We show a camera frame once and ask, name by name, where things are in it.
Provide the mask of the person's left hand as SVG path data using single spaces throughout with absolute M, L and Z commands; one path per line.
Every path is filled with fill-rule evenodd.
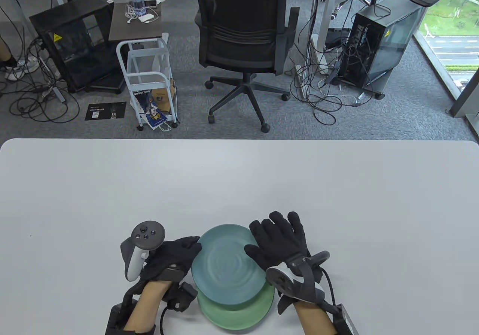
M 183 280 L 202 250 L 199 239 L 199 236 L 191 236 L 165 241 L 158 249 L 149 253 L 140 272 L 140 280 L 173 283 Z

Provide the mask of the person's right hand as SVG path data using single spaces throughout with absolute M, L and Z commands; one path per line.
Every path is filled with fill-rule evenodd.
M 247 244 L 244 251 L 264 271 L 298 256 L 310 256 L 304 227 L 294 211 L 287 217 L 274 211 L 262 221 L 251 222 L 249 229 L 257 245 Z

